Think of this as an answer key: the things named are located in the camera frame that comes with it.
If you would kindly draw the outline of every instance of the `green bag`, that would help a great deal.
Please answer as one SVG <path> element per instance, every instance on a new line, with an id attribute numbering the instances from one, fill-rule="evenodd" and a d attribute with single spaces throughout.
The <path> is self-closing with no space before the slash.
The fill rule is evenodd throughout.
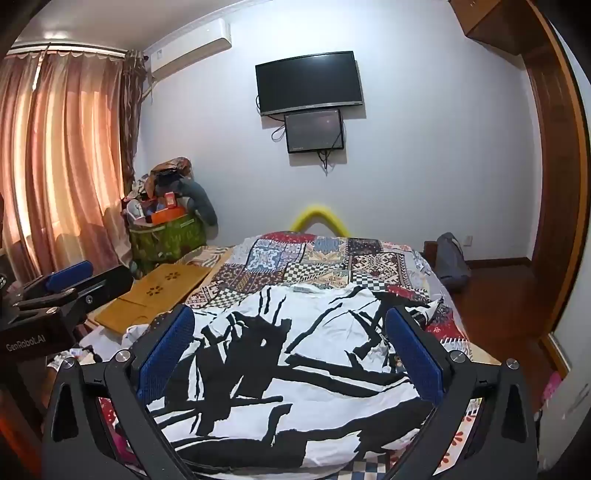
<path id="1" fill-rule="evenodd" d="M 156 226 L 130 225 L 129 237 L 134 261 L 144 274 L 206 244 L 202 220 L 189 213 Z"/>

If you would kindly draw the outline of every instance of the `curtain rod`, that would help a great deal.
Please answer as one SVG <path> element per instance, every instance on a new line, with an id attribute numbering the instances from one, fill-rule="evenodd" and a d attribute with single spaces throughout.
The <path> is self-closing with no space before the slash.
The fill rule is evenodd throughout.
<path id="1" fill-rule="evenodd" d="M 21 43 L 14 45 L 8 50 L 7 55 L 17 55 L 21 53 L 29 53 L 32 51 L 44 51 L 44 50 L 59 50 L 59 51 L 80 51 L 88 53 L 96 53 L 99 55 L 109 55 L 111 57 L 125 57 L 125 50 L 110 47 L 99 47 L 96 45 L 89 45 L 84 43 L 70 43 L 70 42 L 34 42 L 34 43 Z"/>

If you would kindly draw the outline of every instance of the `orange box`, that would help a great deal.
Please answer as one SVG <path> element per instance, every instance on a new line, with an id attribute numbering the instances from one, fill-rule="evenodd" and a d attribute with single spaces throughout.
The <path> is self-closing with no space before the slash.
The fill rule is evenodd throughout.
<path id="1" fill-rule="evenodd" d="M 152 214 L 152 225 L 169 222 L 175 218 L 182 217 L 186 213 L 187 211 L 181 206 L 176 206 L 174 208 L 164 208 Z"/>

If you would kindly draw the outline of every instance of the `pile of clothes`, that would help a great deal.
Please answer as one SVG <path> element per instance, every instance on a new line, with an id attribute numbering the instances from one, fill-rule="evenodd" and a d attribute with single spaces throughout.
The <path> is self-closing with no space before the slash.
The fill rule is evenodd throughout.
<path id="1" fill-rule="evenodd" d="M 209 226 L 217 225 L 216 212 L 205 189 L 193 180 L 191 162 L 177 157 L 156 165 L 149 174 L 136 180 L 124 200 L 130 225 L 137 222 L 168 222 L 194 212 Z"/>

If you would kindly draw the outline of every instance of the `black and white blanket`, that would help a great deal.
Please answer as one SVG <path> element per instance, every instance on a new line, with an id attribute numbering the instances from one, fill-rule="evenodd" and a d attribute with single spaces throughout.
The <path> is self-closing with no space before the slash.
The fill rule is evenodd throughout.
<path id="1" fill-rule="evenodd" d="M 195 472 L 218 478 L 318 478 L 404 447 L 432 406 L 374 319 L 379 304 L 353 284 L 300 284 L 195 310 L 194 341 L 149 410 Z"/>

